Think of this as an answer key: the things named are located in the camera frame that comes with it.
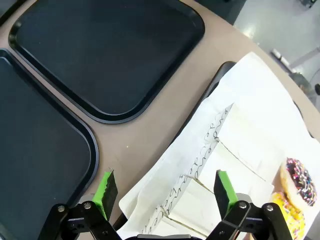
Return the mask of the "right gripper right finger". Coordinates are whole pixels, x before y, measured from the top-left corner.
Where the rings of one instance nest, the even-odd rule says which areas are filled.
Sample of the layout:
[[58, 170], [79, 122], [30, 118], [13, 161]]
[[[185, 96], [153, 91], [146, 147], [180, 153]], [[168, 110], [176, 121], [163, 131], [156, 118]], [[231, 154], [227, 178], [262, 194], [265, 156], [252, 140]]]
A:
[[226, 171], [216, 171], [213, 192], [221, 221], [208, 240], [235, 240], [240, 233], [249, 233], [255, 240], [292, 239], [280, 207], [273, 202], [257, 207], [239, 200]]

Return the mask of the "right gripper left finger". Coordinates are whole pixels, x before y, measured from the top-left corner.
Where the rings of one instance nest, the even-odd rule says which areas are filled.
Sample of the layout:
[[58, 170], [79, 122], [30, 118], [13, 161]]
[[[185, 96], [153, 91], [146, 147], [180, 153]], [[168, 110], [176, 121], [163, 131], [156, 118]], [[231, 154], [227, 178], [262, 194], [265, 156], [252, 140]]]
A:
[[76, 240], [90, 233], [95, 240], [120, 240], [109, 219], [118, 195], [114, 172], [106, 172], [92, 200], [74, 207], [54, 205], [40, 231], [39, 240]]

